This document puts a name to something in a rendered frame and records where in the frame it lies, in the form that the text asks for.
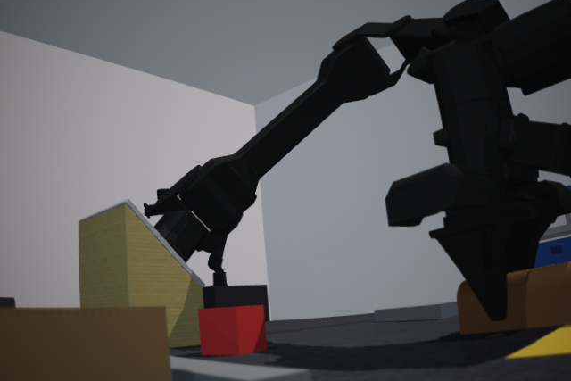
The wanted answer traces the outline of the red cube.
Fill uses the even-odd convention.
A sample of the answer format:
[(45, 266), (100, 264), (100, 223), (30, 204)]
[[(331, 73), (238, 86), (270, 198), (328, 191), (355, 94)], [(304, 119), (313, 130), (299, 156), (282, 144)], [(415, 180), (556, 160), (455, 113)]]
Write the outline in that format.
[(198, 309), (202, 355), (267, 350), (264, 306)]

